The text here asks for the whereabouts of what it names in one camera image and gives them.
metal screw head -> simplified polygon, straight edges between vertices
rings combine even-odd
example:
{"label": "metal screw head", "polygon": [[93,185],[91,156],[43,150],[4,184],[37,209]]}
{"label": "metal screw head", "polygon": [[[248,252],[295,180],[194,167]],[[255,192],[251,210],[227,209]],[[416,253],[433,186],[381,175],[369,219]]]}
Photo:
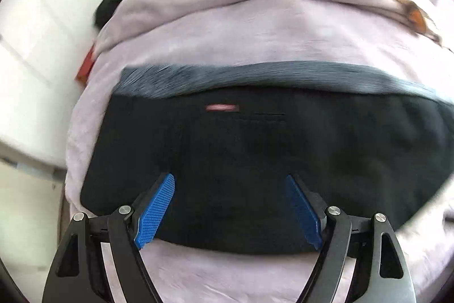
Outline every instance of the metal screw head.
{"label": "metal screw head", "polygon": [[77,212],[77,213],[73,216],[73,220],[74,220],[74,221],[82,221],[84,217],[85,217],[85,215],[84,215],[82,212]]}
{"label": "metal screw head", "polygon": [[129,212],[131,212],[131,207],[129,207],[129,206],[121,206],[119,208],[118,212],[120,212],[120,214],[128,214]]}
{"label": "metal screw head", "polygon": [[386,221],[386,216],[384,214],[376,214],[375,219],[378,222],[385,222]]}
{"label": "metal screw head", "polygon": [[340,208],[339,208],[339,207],[336,207],[336,206],[331,206],[331,207],[329,207],[329,208],[328,208],[328,212],[329,212],[330,214],[332,214],[333,216],[337,216],[337,215],[341,214],[341,213],[340,213],[340,212],[341,212]]}

white cabinet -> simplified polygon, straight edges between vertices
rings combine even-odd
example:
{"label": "white cabinet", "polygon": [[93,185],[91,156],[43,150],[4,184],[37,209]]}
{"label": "white cabinet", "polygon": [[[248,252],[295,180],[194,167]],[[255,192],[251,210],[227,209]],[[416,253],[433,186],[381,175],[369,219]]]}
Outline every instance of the white cabinet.
{"label": "white cabinet", "polygon": [[102,0],[1,0],[0,141],[65,166],[66,135],[81,92],[74,80]]}

bed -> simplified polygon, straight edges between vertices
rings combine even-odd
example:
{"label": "bed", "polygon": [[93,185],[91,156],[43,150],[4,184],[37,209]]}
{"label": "bed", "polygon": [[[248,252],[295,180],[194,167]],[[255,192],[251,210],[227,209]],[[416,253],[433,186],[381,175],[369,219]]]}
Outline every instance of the bed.
{"label": "bed", "polygon": [[[94,215],[80,194],[125,67],[348,63],[452,100],[452,53],[411,31],[401,16],[390,0],[124,0],[98,37],[97,60],[71,119],[65,183],[71,214]],[[452,212],[454,175],[397,231],[419,302],[434,298],[447,278],[445,269],[452,268],[454,225],[445,222]],[[108,246],[103,252],[115,301],[124,302]],[[317,258],[316,253],[236,255],[162,240],[148,244],[141,255],[165,302],[296,301]],[[344,301],[353,267],[349,260],[335,302]]]}

textured blue pad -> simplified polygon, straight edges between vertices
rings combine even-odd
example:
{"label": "textured blue pad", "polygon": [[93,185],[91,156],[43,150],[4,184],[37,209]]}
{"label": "textured blue pad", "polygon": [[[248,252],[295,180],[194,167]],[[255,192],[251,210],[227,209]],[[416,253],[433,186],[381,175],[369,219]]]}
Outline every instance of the textured blue pad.
{"label": "textured blue pad", "polygon": [[287,197],[290,199],[295,209],[295,214],[298,223],[303,229],[304,237],[309,244],[312,244],[316,250],[319,250],[323,245],[320,219],[317,217],[317,214],[312,209],[312,206],[304,193],[295,182],[295,179],[291,175],[288,175],[285,180]]}
{"label": "textured blue pad", "polygon": [[168,174],[144,213],[140,215],[137,235],[134,238],[137,248],[142,249],[145,244],[152,241],[174,193],[175,179],[173,175]]}

red object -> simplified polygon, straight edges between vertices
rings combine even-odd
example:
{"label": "red object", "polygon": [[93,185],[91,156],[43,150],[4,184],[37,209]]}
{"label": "red object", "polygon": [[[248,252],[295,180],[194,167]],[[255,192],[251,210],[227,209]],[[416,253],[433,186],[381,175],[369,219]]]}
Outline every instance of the red object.
{"label": "red object", "polygon": [[94,60],[92,59],[93,52],[94,44],[90,48],[90,51],[87,53],[85,59],[83,60],[82,66],[80,66],[79,72],[76,75],[76,80],[83,86],[87,86],[88,77],[90,76],[91,69],[94,65]]}

